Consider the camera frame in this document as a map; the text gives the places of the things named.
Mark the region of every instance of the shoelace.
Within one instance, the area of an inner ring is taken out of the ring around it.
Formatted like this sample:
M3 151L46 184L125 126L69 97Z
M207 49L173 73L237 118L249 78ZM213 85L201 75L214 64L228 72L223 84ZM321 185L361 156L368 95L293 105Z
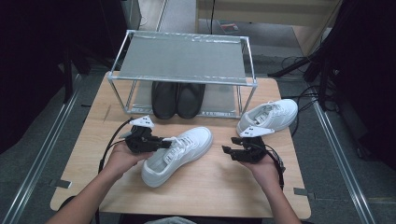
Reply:
M268 115L271 111L273 112L272 116L274 117L284 115L287 112L286 109L280 105L274 104L272 102L268 102L268 104L269 105L265 105L260 113L254 118L256 124L263 123L268 118Z
M163 141L174 142L174 149L176 149L177 152L184 152L186 148L193 145L193 141L188 136L180 139L177 137L164 138Z

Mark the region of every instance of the black cable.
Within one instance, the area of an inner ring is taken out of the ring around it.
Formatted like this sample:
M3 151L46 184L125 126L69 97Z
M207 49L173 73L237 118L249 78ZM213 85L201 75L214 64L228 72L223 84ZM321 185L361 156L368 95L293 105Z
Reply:
M270 147L268 145L265 145L265 144L264 144L264 147L261 147L261 146L259 146L257 144L254 144L254 143L248 143L248 144L251 145L251 146L254 146L254 147L257 147L257 148L261 148L262 150L267 151L266 154L269 155L271 157L271 159L274 161L275 168L276 168L277 173L279 175L279 186L283 190L283 187L285 186L285 181L283 179L283 170L282 170L282 167L281 167L281 164L280 164L281 163L280 157L276 153L276 151L272 147ZM271 148L271 150L274 151L274 153L276 154L277 159L272 155L272 153L269 153L270 150L265 149L265 147Z
M114 138L116 138L116 136L117 136L117 134L120 132L120 130L121 130L126 124L128 124L131 120L133 120L132 117L130 117L130 118L129 118L128 120L126 120L125 122L123 122L123 123L121 124L121 126L114 132L113 136L111 137L110 141L109 141L108 144L107 144L105 153L103 154L103 158L102 158L102 159L100 160L100 162L99 162L98 174L103 170L103 167L104 167L104 165L105 165L105 159L106 159L107 152L108 152L114 145L116 145L117 143L120 143L120 142L123 142L123 141L124 141L124 140L121 140L121 141L118 141L118 142L113 143ZM96 224L100 224L99 208L97 208L97 209L96 209L96 212L95 212L95 222L96 222Z
M297 63L297 60L303 60L305 57L289 56L289 57L284 58L284 59L282 60L282 62L280 63L280 66L282 67L282 70L285 69L285 66L284 66L285 61L286 61L287 59L291 59L291 58L295 58L293 63ZM298 70L299 72L301 72L301 73L304 73L304 72L305 72L305 71L302 71L302 70L300 69L300 67L298 67L297 70Z
M315 62L315 61L313 61L313 59L316 59L316 58L319 57L318 56L318 51L322 48L322 46L323 46L323 34L320 37L319 45L317 46L317 48L310 55L303 56L303 57L298 57L299 59L301 59L300 61L296 62L296 60L295 60L293 64L291 64L288 67L284 68L283 67L283 62L285 61L285 59L296 57L296 56L287 57L287 58L285 58L282 61L282 70L274 72L274 73L267 74L267 76L268 77L283 77L286 74L291 74L292 75L291 72L296 70L296 69L299 70L300 72L303 72L303 71L300 70L300 67L302 67L302 66L304 66L304 65L306 65L308 63L320 64L320 62Z
M210 34L213 34L213 14L215 13L215 4L216 0L213 0L213 6L212 6L212 16L210 18Z
M132 117L130 117L128 120L126 120L125 122L123 122L121 124L121 126L114 132L113 136L111 137L110 141L107 144L105 153L103 154L103 158L100 160L99 162L99 170L98 170L98 174L103 170L103 167L105 165L105 159L106 159L106 155L107 152L111 149L112 146L114 146L114 144L112 144L112 142L114 141L114 138L116 138L116 135L120 132L120 130L127 124L129 123L131 120L133 120Z
M297 107L298 107L298 108L300 107L300 100L301 100L301 98L305 95L305 92L308 91L308 90L310 90L310 89L312 89L312 88L316 88L316 87L318 87L318 86L309 86L309 87L307 87L305 90L303 90L303 92L302 92L302 93L299 95L299 97L297 98ZM300 109L299 109L299 111L297 112L296 126L295 126L293 132L291 133L291 137L293 137L293 136L296 134L299 124L300 124Z
M265 145L266 147L269 147L269 148L271 148L271 150L275 153L275 155L276 155L276 158L274 157L274 155L272 154L272 153L270 153L270 150L267 150L268 151L268 155L271 157L271 159L273 159L273 161L274 161L274 164L275 164L275 167L276 167L276 169L277 169L277 173L279 174L279 186L280 186L280 188L283 190L283 187L285 186L285 180L283 179L283 170L282 170L282 166L281 166L281 160L280 160L280 157L279 157L279 155L276 153L276 151L272 148L272 147L270 147L270 146L268 146L268 145Z
M303 98L303 97L314 97L314 96L318 96L318 94L312 92L312 93L306 93L303 95L282 96L281 99L294 99L294 98L299 98L299 97Z
M313 100L313 101L311 101L311 102L309 102L308 104L306 104L306 105L304 105L301 109L299 109L299 113L300 112L302 112L302 111L305 111L306 109L308 109L309 107L311 107L311 105L313 105L315 102L317 102L318 101L318 99L315 99L315 100Z

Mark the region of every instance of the forearm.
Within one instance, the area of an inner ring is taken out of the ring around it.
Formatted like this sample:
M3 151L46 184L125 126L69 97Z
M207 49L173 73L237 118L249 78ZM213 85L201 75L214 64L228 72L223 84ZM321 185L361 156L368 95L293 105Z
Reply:
M262 188L262 190L271 206L275 223L301 223L279 186L273 186L269 189Z
M90 223L96 209L116 181L116 176L104 170L48 223Z

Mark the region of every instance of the shoe rack shelf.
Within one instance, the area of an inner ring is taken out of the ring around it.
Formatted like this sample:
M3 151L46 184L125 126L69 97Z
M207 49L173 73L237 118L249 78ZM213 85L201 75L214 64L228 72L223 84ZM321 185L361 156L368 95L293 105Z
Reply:
M152 81L206 84L197 116L217 118L239 119L257 88L246 36L128 30L107 79L126 114L152 114Z

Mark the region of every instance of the black shoe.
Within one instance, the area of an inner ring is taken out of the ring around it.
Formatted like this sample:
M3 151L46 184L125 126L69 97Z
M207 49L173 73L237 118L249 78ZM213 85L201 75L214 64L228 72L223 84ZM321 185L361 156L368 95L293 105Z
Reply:
M200 111L204 100L205 84L180 83L177 114L183 119L192 119Z
M176 114L177 90L176 82L152 82L151 105L155 117L170 119Z

